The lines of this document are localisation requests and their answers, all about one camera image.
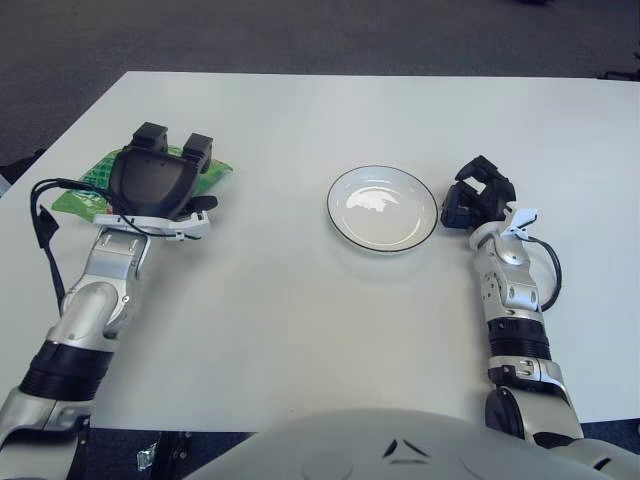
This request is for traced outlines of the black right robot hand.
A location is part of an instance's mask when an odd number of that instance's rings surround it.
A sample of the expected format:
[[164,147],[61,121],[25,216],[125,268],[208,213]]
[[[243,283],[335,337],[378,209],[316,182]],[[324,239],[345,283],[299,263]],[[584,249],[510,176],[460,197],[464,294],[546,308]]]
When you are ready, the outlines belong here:
[[487,222],[503,221],[506,204],[515,200],[510,180],[480,155],[455,176],[442,204],[440,221],[446,228],[477,229]]

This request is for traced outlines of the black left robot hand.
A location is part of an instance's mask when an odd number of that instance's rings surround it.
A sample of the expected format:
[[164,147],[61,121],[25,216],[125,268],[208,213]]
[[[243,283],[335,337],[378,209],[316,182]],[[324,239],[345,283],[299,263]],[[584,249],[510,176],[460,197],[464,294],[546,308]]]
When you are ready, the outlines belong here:
[[108,191],[116,215],[178,220],[217,207],[211,195],[195,194],[211,167],[213,139],[193,133],[179,154],[169,152],[168,128],[143,123],[115,157]]

